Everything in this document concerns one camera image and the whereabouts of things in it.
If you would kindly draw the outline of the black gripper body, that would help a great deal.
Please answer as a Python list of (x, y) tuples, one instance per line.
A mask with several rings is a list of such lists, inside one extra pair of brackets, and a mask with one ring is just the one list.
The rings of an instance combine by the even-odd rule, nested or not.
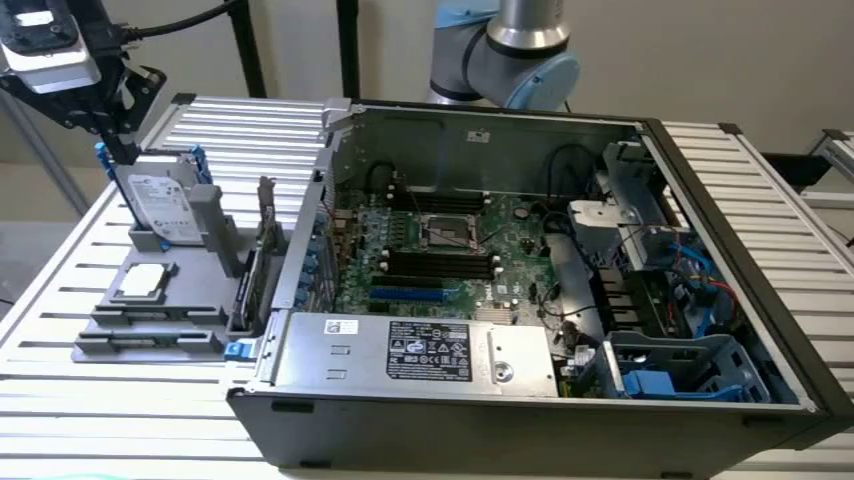
[(101, 84), (124, 87), (120, 31), (98, 1), (4, 1), (1, 70), (38, 94)]

